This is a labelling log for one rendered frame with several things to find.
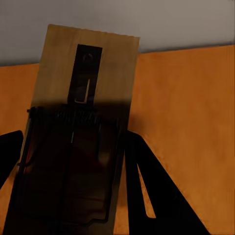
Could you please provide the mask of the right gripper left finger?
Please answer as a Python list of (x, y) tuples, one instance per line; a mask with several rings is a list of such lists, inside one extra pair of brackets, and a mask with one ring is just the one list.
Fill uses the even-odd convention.
[(21, 156), (23, 140), (20, 130), (0, 135), (0, 189)]

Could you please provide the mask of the mousetrap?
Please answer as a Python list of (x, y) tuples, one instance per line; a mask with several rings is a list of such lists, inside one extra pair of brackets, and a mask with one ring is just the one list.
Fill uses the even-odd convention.
[(113, 235), (139, 41), (48, 25), (2, 235)]

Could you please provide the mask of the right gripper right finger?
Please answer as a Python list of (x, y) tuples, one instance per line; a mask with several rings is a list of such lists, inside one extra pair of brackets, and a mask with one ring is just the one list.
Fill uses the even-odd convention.
[[(125, 131), (129, 235), (211, 235), (139, 134)], [(146, 215), (140, 169), (156, 218)]]

